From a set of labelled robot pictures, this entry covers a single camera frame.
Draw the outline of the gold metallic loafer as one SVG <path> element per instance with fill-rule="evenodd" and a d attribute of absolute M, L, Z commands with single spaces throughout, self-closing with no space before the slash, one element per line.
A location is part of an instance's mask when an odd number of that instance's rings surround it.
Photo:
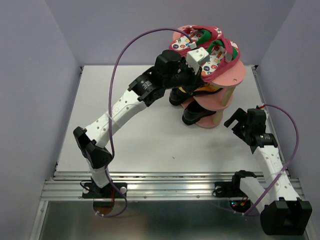
<path fill-rule="evenodd" d="M 179 87 L 176 92 L 180 96 L 196 96 L 201 94 L 215 94 L 221 90 L 222 90 L 221 87 L 217 87 L 210 83 L 205 83 L 203 86 L 198 87 L 191 93 L 186 92 L 186 90 L 183 87 Z"/>

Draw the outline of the black patent loafer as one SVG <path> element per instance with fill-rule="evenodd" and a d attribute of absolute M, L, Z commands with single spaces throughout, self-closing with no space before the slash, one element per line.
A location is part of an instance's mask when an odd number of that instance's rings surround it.
<path fill-rule="evenodd" d="M 188 99 L 189 95 L 179 88 L 174 88 L 169 94 L 169 102 L 173 106 L 178 106 L 184 103 Z"/>
<path fill-rule="evenodd" d="M 208 110 L 202 107 L 197 101 L 192 101 L 184 109 L 183 115 L 182 115 L 182 121 L 184 124 L 190 126 L 197 123 L 202 118 L 212 116 L 215 113 L 216 111 Z"/>

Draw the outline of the colourful red-strap sandal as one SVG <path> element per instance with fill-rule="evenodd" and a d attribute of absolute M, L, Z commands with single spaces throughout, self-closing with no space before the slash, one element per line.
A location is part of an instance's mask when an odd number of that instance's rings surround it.
<path fill-rule="evenodd" d="M 201 78 L 206 83 L 231 69 L 241 56 L 238 45 L 225 37 L 214 40 L 206 51 L 209 53 L 209 60 L 201 66 Z"/>

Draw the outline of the upturned pink sole sandal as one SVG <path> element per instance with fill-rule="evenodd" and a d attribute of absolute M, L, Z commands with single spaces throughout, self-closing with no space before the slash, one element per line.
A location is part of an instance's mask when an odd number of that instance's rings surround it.
<path fill-rule="evenodd" d="M 206 49 L 214 40 L 218 40 L 224 35 L 223 31 L 216 26 L 189 25 L 182 26 L 180 30 L 188 37 L 180 33 L 173 39 L 168 49 L 178 52 L 181 56 L 186 56 L 187 52 L 191 50 L 191 43 Z"/>

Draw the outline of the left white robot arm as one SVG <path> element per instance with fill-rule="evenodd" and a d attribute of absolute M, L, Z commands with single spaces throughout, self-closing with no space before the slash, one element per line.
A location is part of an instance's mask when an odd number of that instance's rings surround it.
<path fill-rule="evenodd" d="M 166 90 L 182 87 L 190 93 L 203 85 L 202 65 L 209 58 L 203 47 L 189 51 L 186 57 L 174 50 L 164 50 L 154 66 L 130 83 L 107 112 L 85 128 L 78 126 L 73 130 L 77 146 L 89 165 L 95 193 L 100 197 L 111 193 L 107 169 L 113 157 L 106 145 L 113 134 L 133 116 L 162 98 Z"/>

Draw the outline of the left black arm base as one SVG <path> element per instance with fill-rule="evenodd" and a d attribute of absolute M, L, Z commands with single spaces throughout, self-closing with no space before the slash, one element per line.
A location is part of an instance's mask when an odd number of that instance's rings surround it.
<path fill-rule="evenodd" d="M 99 188 L 93 181 L 81 181 L 80 186 L 82 187 L 82 198 L 83 199 L 124 199 L 124 197 L 116 191 L 110 184 L 103 188 Z"/>

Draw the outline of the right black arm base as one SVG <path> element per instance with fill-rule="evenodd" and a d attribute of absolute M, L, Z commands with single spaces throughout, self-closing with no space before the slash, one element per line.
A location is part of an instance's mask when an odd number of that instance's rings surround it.
<path fill-rule="evenodd" d="M 240 181 L 242 178 L 256 178 L 257 176 L 251 171 L 236 171 L 231 181 L 216 181 L 212 195 L 217 198 L 239 198 L 244 197 L 245 193 L 240 190 Z"/>

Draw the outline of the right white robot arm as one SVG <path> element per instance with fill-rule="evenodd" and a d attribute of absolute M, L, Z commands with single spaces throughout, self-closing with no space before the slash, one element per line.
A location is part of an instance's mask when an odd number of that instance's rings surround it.
<path fill-rule="evenodd" d="M 275 136 L 266 132 L 267 114 L 262 106 L 243 110 L 238 108 L 224 122 L 232 132 L 244 141 L 251 150 L 262 171 L 267 188 L 259 183 L 257 176 L 249 171 L 237 171 L 230 182 L 231 192 L 243 193 L 251 201 L 251 207 L 242 213 L 252 216 L 259 213 L 260 224 L 266 235 L 301 236 L 304 234 L 312 214 L 309 201 L 302 200 L 292 186 L 282 164 Z"/>

